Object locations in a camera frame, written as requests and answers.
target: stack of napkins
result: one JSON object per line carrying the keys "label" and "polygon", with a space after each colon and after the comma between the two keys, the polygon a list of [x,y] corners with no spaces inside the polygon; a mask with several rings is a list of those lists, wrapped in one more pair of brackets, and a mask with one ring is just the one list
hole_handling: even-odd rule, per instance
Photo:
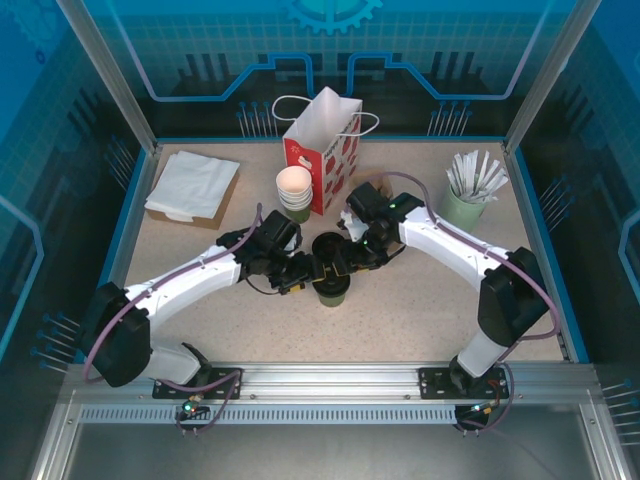
{"label": "stack of napkins", "polygon": [[178,152],[169,157],[145,207],[172,220],[213,218],[238,170],[237,162]]}

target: stack of paper cups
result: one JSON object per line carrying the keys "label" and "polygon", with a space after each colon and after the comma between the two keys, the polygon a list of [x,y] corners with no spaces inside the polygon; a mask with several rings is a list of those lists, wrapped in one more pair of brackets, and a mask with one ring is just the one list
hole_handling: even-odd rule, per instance
{"label": "stack of paper cups", "polygon": [[304,223],[311,213],[311,173],[304,167],[287,167],[276,177],[280,202],[287,216],[297,223]]}

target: table surface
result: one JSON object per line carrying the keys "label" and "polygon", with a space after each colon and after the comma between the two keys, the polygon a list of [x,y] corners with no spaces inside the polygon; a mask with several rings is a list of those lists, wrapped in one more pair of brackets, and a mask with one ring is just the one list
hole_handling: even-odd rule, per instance
{"label": "table surface", "polygon": [[[360,166],[399,170],[422,180],[436,207],[448,185],[445,169],[457,152],[485,150],[502,160],[498,143],[363,142]],[[222,233],[246,228],[262,202],[265,212],[282,207],[275,188],[284,167],[282,145],[166,144],[161,167],[180,150],[234,160],[240,177],[219,231],[144,216],[127,276],[143,282],[202,253]],[[395,194],[420,196],[413,184],[392,178]],[[320,233],[337,230],[343,189],[329,211],[312,214],[302,225],[303,248]],[[528,246],[510,183],[487,206],[473,234],[507,249]],[[268,289],[264,278],[254,284]],[[478,294],[438,260],[408,249],[384,268],[354,275],[345,302],[324,307],[313,288],[286,296],[265,296],[245,282],[200,299],[162,325],[160,338],[189,342],[211,361],[229,362],[394,362],[448,361],[478,330]],[[548,315],[532,332],[551,328]],[[555,338],[525,342],[511,355],[517,360],[561,360]]]}

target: paper bag handle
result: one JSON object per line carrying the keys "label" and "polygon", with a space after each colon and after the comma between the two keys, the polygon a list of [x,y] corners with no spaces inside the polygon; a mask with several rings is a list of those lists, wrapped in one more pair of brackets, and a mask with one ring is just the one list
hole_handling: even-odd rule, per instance
{"label": "paper bag handle", "polygon": [[276,104],[282,100],[283,98],[297,98],[298,100],[305,100],[309,103],[312,102],[312,100],[310,98],[307,97],[299,97],[297,95],[282,95],[281,97],[276,98],[276,100],[273,102],[273,105],[271,105],[271,115],[273,115],[273,118],[276,118],[278,120],[282,120],[283,122],[295,122],[297,120],[297,118],[282,118],[276,115]]}
{"label": "paper bag handle", "polygon": [[369,112],[353,112],[351,115],[369,115],[370,117],[373,117],[376,119],[376,123],[373,127],[371,127],[369,130],[366,130],[364,132],[360,132],[360,133],[336,133],[336,137],[362,137],[363,135],[366,135],[367,133],[373,132],[376,127],[378,125],[380,125],[380,117],[378,117],[375,113],[369,113]]}

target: black bracket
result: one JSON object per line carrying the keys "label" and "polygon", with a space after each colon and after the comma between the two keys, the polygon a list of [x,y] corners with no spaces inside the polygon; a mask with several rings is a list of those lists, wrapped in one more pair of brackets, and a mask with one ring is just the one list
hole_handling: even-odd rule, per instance
{"label": "black bracket", "polygon": [[493,400],[496,398],[494,387],[490,380],[498,382],[500,400],[509,398],[509,386],[504,369],[492,368],[480,381],[469,389],[468,395],[462,395],[451,381],[450,370],[442,368],[419,368],[420,398],[422,400]]}
{"label": "black bracket", "polygon": [[[229,388],[233,384],[237,384],[233,393],[231,394],[231,400],[238,400],[240,398],[240,390],[242,388],[242,375],[243,370],[241,368],[212,368],[209,373],[209,380],[207,384],[213,383],[216,380],[221,379],[229,375],[230,373],[240,371],[240,376],[236,377],[235,382],[232,380],[228,380],[224,382],[222,385],[217,386],[214,389],[209,390],[204,394],[205,400],[224,400],[227,398],[227,394],[229,393]],[[196,386],[196,378],[194,377],[189,383],[185,385],[185,387],[195,387]],[[153,392],[151,396],[156,400],[187,400],[193,393],[181,392],[180,390],[174,390],[173,388],[165,385],[162,382],[155,382],[153,386]]]}

